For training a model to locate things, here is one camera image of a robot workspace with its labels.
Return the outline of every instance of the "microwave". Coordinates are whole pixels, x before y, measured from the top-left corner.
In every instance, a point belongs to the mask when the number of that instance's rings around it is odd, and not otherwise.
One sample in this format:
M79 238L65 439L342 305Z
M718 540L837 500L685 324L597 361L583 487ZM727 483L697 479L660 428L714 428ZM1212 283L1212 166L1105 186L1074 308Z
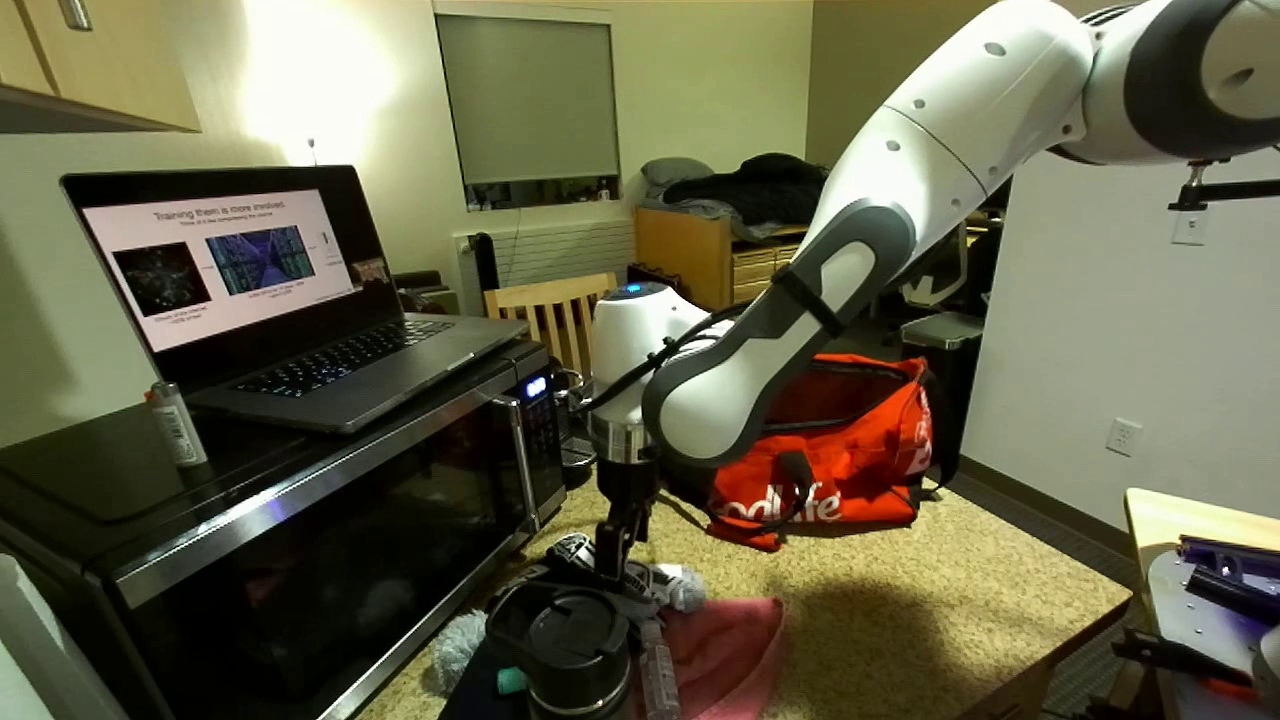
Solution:
M122 409L0 450L12 552L131 720L351 715L559 507L559 371L511 344L360 436Z

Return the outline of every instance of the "table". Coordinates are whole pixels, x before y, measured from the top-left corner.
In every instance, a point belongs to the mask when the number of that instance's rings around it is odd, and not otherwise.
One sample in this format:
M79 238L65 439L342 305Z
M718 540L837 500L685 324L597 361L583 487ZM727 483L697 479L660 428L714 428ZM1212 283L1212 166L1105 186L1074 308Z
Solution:
M1202 538L1202 540L1226 540L1226 543L1257 543L1280 552L1280 521L1235 512L1219 505L1199 505L1150 487L1129 487L1122 492L1131 552L1140 560L1140 578L1146 578L1150 560L1181 543L1181 538ZM1181 674L1158 674L1158 704L1175 715L1267 715L1264 709L1246 709L1226 695L1202 693L1195 680Z
M1129 609L1129 588L957 492L912 528L790 538L750 552L703 538L680 500L630 560L689 564L718 601L784 601L784 674L767 715L1035 715L1051 665ZM597 487L562 500L526 543L604 515ZM434 715L420 651L360 715Z

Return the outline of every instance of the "laptop screen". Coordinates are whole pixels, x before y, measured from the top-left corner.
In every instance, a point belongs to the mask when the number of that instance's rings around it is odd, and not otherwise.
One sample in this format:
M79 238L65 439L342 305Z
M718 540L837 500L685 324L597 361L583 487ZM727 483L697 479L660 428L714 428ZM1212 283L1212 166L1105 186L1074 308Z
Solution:
M82 209L151 354L351 296L318 193Z
M82 174L65 193L180 388L401 322L357 168Z

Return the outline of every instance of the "chair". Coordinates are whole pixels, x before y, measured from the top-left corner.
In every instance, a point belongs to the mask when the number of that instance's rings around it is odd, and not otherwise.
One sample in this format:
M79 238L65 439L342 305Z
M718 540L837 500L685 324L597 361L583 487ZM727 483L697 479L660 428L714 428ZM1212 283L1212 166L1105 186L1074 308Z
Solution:
M597 301L610 288L610 271L509 283L485 293L485 317L525 322L531 342L547 344L575 382L588 382Z

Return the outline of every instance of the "wire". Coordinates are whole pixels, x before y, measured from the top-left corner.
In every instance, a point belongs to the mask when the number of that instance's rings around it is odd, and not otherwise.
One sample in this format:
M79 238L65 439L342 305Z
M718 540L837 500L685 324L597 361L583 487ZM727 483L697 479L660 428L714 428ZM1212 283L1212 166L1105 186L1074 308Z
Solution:
M622 388L639 384L639 377L655 371L663 361L672 361L685 344L691 344L703 327L740 317L746 305L718 308L703 322L697 322L689 332L667 342L660 354L652 354L643 365L629 367L621 382L610 382L599 396L583 400L583 414L597 414L599 404L616 400Z

